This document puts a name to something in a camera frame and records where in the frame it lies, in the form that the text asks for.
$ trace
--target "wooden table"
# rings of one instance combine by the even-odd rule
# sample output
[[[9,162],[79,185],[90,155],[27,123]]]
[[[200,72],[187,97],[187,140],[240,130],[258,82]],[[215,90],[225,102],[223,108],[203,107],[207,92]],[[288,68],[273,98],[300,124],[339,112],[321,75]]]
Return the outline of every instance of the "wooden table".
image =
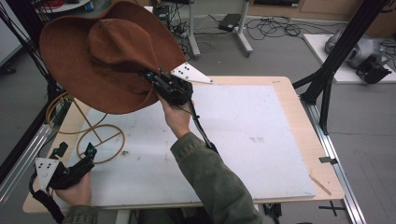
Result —
[[[334,169],[329,163],[321,163],[318,158],[326,157],[326,154],[320,144],[318,137],[312,127],[312,124],[305,114],[303,106],[296,94],[290,81],[286,77],[211,77],[214,83],[229,85],[266,85],[273,86],[277,98],[283,108],[286,119],[289,123],[293,137],[300,149],[301,155],[306,165],[313,186],[317,195],[310,198],[292,198],[292,199],[272,199],[272,200],[254,200],[254,203],[285,203],[285,202],[309,202],[309,201],[329,201],[341,200],[344,198],[344,191],[335,174]],[[84,113],[88,113],[89,107],[79,103]],[[83,117],[79,114],[77,108],[72,105],[61,131],[72,132],[80,130],[83,124]],[[51,148],[59,146],[65,141],[69,148],[73,148],[78,140],[78,136],[58,134]],[[62,158],[65,163],[71,150],[67,150]],[[46,212],[46,208],[32,198],[29,194],[24,205],[23,211],[27,213]]]

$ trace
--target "person's arm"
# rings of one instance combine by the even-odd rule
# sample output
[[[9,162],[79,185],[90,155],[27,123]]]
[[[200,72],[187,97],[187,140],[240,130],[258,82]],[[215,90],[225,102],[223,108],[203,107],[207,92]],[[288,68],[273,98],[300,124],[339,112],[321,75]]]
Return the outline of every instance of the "person's arm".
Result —
[[[190,114],[186,105],[173,108],[161,97],[165,120],[177,141],[171,150],[182,174],[194,188],[206,212],[215,223],[262,223],[250,193],[239,177],[190,132]]]
[[[91,207],[91,172],[84,175],[75,186],[56,189],[59,198],[70,205],[63,224],[96,224],[98,211]]]

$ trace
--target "hand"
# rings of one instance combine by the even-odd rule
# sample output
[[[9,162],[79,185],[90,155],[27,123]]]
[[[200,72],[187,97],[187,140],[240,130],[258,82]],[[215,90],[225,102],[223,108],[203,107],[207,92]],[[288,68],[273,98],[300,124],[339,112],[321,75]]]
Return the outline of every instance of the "hand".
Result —
[[[85,174],[76,185],[68,189],[56,189],[55,192],[70,206],[91,205],[91,172]]]
[[[179,107],[169,105],[160,94],[157,93],[161,104],[163,105],[163,112],[165,113],[165,121],[175,134],[176,138],[181,138],[184,134],[190,132],[190,109],[188,104]]]

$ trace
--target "gray floor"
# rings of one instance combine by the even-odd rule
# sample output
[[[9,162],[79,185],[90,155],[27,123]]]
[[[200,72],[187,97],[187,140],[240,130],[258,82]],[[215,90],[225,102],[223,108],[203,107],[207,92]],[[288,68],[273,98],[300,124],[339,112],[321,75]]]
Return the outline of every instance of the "gray floor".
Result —
[[[222,7],[217,13],[235,12],[229,10]],[[195,27],[208,19],[197,19]],[[191,63],[209,76],[282,76],[294,82],[320,67],[309,47],[296,37],[254,41],[247,35],[254,49],[249,58],[241,50],[235,35],[197,35],[196,39],[202,57]],[[44,78],[29,56],[21,52],[12,62],[17,73],[2,71],[0,74],[0,162],[45,103]],[[367,223],[396,223],[395,100],[394,84],[332,86],[330,137]],[[32,169],[0,208],[1,223],[54,223],[48,214],[30,215],[21,210],[31,173]],[[342,202],[334,202],[334,205],[343,206]],[[330,203],[284,203],[280,222],[349,223],[344,211],[337,211],[336,217],[331,210],[318,209],[319,206],[330,206]],[[115,211],[100,212],[100,223],[114,223],[115,218]]]

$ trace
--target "olive green jacket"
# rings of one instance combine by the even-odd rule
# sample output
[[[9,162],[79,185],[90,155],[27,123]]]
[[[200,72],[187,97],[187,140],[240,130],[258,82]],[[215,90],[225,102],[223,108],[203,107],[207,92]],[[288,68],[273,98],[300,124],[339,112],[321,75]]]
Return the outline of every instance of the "olive green jacket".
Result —
[[[187,133],[172,145],[171,151],[215,223],[262,223],[262,215],[254,208],[245,185],[204,141]],[[73,206],[64,223],[97,223],[97,216],[93,207]]]

